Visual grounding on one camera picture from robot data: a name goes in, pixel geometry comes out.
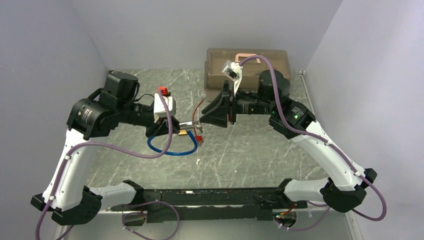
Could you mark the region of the blue cable lock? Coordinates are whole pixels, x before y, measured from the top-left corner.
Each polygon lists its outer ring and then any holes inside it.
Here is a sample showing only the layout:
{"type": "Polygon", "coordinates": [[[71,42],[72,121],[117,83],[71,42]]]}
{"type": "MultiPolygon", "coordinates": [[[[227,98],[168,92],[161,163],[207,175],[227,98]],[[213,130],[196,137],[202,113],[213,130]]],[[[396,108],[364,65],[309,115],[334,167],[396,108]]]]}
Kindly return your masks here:
{"type": "MultiPolygon", "coordinates": [[[[193,126],[180,128],[180,131],[186,130],[188,135],[178,135],[178,133],[173,134],[171,145],[164,155],[172,157],[183,157],[194,154],[200,145],[198,145],[195,140],[193,128],[193,126]]],[[[160,153],[167,145],[167,136],[148,137],[146,143],[149,149],[160,153]]]]}

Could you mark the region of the bunch of silver keys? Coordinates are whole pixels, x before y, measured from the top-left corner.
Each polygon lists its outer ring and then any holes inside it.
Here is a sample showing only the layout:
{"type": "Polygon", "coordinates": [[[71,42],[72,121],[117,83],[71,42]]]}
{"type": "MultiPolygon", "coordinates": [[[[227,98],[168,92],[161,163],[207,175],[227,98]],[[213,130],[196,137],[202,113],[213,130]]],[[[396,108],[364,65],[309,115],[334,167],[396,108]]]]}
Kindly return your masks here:
{"type": "Polygon", "coordinates": [[[203,133],[203,127],[199,121],[193,122],[193,132],[195,135],[197,135],[198,132],[203,133]]]}

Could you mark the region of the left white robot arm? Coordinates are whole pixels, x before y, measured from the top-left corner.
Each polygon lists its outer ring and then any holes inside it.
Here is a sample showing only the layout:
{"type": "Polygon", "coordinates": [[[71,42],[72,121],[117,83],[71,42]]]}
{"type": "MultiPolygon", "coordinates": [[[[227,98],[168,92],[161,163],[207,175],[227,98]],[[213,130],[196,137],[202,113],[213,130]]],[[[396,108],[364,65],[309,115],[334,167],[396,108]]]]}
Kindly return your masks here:
{"type": "Polygon", "coordinates": [[[139,209],[144,189],[131,180],[107,187],[88,187],[85,182],[99,148],[112,149],[106,137],[119,124],[145,127],[146,136],[180,131],[175,119],[176,101],[167,87],[160,86],[150,105],[138,103],[140,83],[136,76],[113,71],[103,87],[77,101],[66,122],[61,159],[47,189],[34,195],[31,204],[60,226],[84,225],[99,211],[116,206],[139,209]]]}

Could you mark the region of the brass padlock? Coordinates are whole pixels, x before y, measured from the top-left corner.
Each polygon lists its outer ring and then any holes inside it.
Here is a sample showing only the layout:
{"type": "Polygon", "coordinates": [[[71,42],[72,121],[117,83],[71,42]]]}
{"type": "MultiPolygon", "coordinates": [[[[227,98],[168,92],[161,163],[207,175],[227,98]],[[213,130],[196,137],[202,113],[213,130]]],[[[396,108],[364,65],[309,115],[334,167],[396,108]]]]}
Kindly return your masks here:
{"type": "Polygon", "coordinates": [[[178,135],[179,136],[186,136],[186,135],[188,135],[188,132],[186,130],[180,130],[178,135]]]}

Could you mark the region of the red cable lock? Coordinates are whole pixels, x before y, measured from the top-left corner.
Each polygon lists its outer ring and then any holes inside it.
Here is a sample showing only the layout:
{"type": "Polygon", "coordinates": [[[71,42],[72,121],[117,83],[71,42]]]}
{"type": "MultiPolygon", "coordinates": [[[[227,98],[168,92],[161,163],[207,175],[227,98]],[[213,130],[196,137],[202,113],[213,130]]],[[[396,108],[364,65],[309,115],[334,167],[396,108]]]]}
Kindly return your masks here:
{"type": "Polygon", "coordinates": [[[203,143],[203,137],[201,135],[202,133],[202,126],[199,120],[199,108],[202,105],[202,103],[204,102],[204,98],[202,98],[200,100],[200,102],[197,104],[197,106],[195,107],[193,114],[192,114],[192,122],[194,123],[194,127],[193,127],[193,134],[194,134],[194,138],[197,142],[198,145],[201,145],[203,143]]]}

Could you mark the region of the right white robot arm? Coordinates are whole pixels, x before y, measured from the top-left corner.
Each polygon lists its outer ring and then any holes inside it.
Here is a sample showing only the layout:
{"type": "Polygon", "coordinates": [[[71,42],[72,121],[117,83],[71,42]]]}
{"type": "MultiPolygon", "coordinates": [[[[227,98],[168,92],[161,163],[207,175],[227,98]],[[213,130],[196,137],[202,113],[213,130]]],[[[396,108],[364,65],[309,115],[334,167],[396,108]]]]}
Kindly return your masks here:
{"type": "Polygon", "coordinates": [[[372,168],[362,168],[352,160],[345,161],[340,154],[324,142],[324,130],[314,114],[302,103],[289,97],[290,81],[275,71],[276,86],[285,121],[299,134],[284,125],[278,113],[271,72],[259,74],[257,92],[247,93],[239,89],[236,93],[225,81],[220,93],[202,111],[199,121],[227,128],[234,124],[238,115],[269,115],[269,125],[303,148],[328,174],[319,180],[299,181],[284,179],[275,191],[276,203],[287,208],[293,202],[324,202],[332,209],[346,213],[359,206],[365,199],[366,188],[373,183],[377,173],[372,168]]]}

